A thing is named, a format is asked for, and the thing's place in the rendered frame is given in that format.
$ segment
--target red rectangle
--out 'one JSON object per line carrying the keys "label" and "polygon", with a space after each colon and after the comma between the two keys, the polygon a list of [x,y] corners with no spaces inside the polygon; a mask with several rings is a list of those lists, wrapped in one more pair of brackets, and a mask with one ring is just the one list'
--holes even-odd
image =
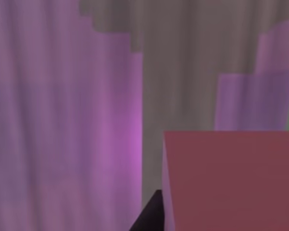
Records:
{"label": "red rectangle", "polygon": [[176,231],[289,231],[289,132],[165,132]]}

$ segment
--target purple curtain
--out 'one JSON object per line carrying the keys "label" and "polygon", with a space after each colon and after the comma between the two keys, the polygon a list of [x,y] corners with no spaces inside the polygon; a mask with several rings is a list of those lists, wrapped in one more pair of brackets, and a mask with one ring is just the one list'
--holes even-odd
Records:
{"label": "purple curtain", "polygon": [[0,0],[0,231],[125,231],[141,209],[142,55],[77,0]]}

